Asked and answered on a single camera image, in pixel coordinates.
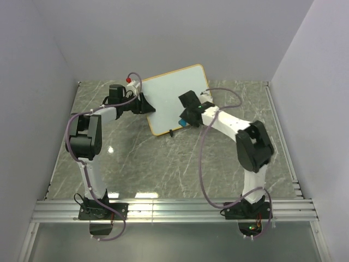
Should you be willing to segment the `blue whiteboard eraser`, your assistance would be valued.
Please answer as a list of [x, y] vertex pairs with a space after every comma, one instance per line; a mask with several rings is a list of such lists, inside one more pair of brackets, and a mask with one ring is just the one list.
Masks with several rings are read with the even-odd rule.
[[187, 126], [187, 122], [186, 122], [184, 119], [180, 119], [180, 120], [178, 121], [178, 124], [179, 124], [180, 126], [182, 126], [182, 127], [186, 127], [186, 126]]

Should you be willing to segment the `yellow framed whiteboard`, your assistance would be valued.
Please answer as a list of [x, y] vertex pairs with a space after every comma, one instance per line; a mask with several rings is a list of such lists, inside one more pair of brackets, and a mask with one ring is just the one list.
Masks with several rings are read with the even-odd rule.
[[153, 76], [142, 81], [146, 101], [155, 108], [147, 114], [147, 121], [154, 136], [161, 136], [181, 129], [180, 114], [184, 107], [179, 96], [194, 91], [197, 96], [209, 88], [204, 67], [191, 65], [172, 72]]

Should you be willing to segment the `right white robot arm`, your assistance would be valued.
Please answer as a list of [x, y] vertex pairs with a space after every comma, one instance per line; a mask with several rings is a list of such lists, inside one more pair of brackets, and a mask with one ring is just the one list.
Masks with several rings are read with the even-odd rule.
[[237, 157], [244, 169], [244, 188], [239, 200], [224, 205], [239, 219], [252, 219], [270, 207], [271, 202], [265, 201], [266, 171], [274, 154], [274, 147], [261, 121], [249, 122], [226, 113], [224, 107], [213, 103], [207, 91], [197, 96], [188, 91], [179, 96], [184, 107], [179, 124], [193, 127], [206, 126], [203, 131], [208, 133], [211, 128], [223, 133], [236, 143]]

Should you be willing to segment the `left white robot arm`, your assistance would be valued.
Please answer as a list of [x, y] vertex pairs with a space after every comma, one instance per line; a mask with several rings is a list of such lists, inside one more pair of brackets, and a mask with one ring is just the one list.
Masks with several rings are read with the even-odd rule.
[[72, 114], [66, 127], [65, 147], [78, 164], [85, 187], [83, 208], [91, 209], [97, 219], [107, 218], [111, 209], [98, 161], [103, 145], [103, 126], [127, 111], [133, 114], [155, 112], [142, 92], [141, 81], [131, 80], [126, 86], [110, 85], [109, 95], [99, 107]]

